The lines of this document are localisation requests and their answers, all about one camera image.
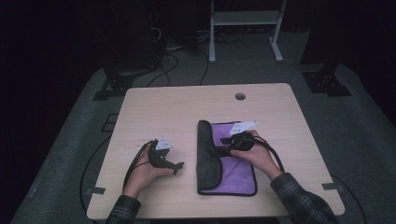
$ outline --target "person's left hand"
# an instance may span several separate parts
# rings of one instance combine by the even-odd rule
[[[147,187],[154,179],[164,175],[172,175],[173,170],[155,168],[149,163],[149,145],[145,148],[128,178],[122,194],[137,199],[141,189]]]

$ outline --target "sleeve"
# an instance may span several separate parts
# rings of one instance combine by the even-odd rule
[[[318,195],[305,191],[289,173],[271,183],[293,223],[338,223],[330,206]]]
[[[121,195],[117,199],[116,204],[114,204],[113,210],[111,210],[106,220],[106,224],[134,223],[140,204],[135,198]]]

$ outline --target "white shelf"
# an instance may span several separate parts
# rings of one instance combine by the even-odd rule
[[[214,25],[276,24],[279,11],[229,11],[215,12]]]

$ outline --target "gray carpet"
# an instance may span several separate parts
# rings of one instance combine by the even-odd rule
[[[203,85],[279,83],[291,85],[305,119],[331,173],[340,177],[359,199],[368,223],[394,223],[396,220],[396,130],[361,85],[356,74],[340,65],[336,76],[352,96],[329,97],[313,94],[302,76],[317,66],[300,66],[308,33],[281,33],[279,47],[283,63],[274,59],[269,34],[246,35],[230,45],[217,44],[217,61],[210,64]],[[208,52],[208,45],[201,49]],[[178,66],[169,72],[172,86],[199,85],[206,61],[200,51],[182,50]],[[174,65],[164,57],[163,67]],[[134,87],[146,85],[162,71],[139,77]],[[93,101],[106,79],[103,70],[92,75],[44,162],[31,191],[12,223],[91,223],[79,201],[79,181],[91,155],[110,136],[102,128],[110,113],[119,113],[122,97]],[[160,77],[151,86],[166,86]],[[99,174],[107,143],[98,148],[83,179],[83,201],[90,200],[90,189]],[[362,214],[351,193],[340,188],[346,212],[340,223],[363,223]],[[280,217],[281,223],[290,223]]]

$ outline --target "dark background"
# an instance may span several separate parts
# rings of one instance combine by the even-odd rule
[[[0,3],[2,223],[12,219],[91,75],[119,63],[157,63],[150,25],[193,44],[196,30],[208,29],[209,2]],[[277,4],[223,0],[216,6],[249,10]],[[289,1],[282,25],[289,32],[312,28],[302,63],[323,63],[336,48],[394,124],[395,9],[391,1]]]

